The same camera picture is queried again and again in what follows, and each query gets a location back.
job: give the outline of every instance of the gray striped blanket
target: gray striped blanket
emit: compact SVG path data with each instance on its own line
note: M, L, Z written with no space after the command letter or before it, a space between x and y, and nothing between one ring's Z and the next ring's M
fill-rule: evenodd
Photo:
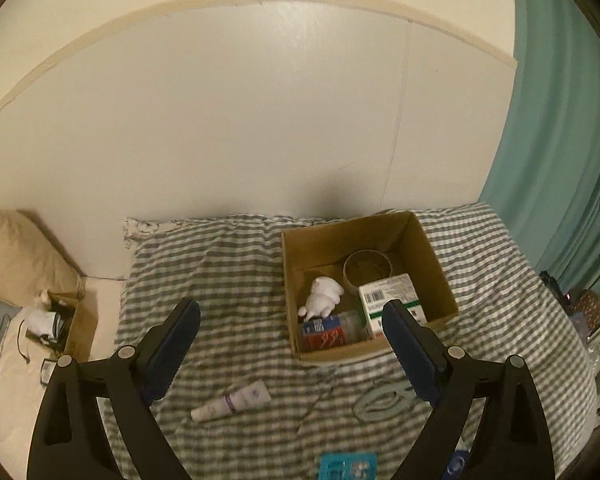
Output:
M484 204L417 212L456 297L460 314L440 334L475 358L522 355L536 381L557 473L579 451L596 403L584 347L560 306ZM327 452L378 454L389 478L430 413L416 400L383 422L364 423L352 406L379 384L404 379L395 356L308 367L291 354L286 332L282 231L315 219L231 216L135 222L136 257L122 297L116 343L132 344L163 322L183 296L196 298L202 326L163 400L152 406L192 478L315 479ZM271 404L194 424L192 408L257 379ZM463 434L471 443L481 406ZM122 474L138 477L109 406L104 419Z

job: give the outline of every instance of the small cardboard box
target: small cardboard box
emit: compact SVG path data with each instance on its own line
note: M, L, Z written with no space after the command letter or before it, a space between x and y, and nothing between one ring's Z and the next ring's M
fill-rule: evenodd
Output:
M436 255L420 222L411 212L291 229L283 233L282 246L289 339L293 353L302 361L315 364L355 362L391 351L383 335L314 352L302 352L299 345L298 308L304 305L313 280L318 276L329 276L342 284L344 260L361 249L384 253L392 263L394 275L408 273L430 328L435 330L458 313ZM334 314L345 310L357 310L361 319L365 319L358 297L345 293Z
M62 353L71 355L79 363L87 362L91 353L91 345L96 333L98 319L72 294L53 294L50 292L49 297L55 301L62 300L67 307L74 309L69 335Z

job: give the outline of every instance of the white tube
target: white tube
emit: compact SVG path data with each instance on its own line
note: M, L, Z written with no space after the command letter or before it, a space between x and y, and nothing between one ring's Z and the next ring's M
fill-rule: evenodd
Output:
M259 380L237 392L212 400L204 406L191 410L191 418L194 422L205 422L206 420L214 420L244 410L259 408L269 404L270 401L271 397L269 397L267 387L262 380Z

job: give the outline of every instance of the white pillow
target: white pillow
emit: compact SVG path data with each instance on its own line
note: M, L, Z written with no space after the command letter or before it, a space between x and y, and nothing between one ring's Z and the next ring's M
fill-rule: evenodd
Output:
M31 306L42 290L81 297L84 285L31 220L0 210L0 300Z
M137 218L125 218L122 225L125 248L133 252L144 240L151 238L159 233L168 233L182 227L189 222L183 220L139 220Z

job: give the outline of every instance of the small bottle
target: small bottle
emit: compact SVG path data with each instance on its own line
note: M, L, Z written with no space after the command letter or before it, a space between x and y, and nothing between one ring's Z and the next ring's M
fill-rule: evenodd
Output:
M305 352L326 350L365 339L360 316L355 310L305 321L298 327L298 335Z

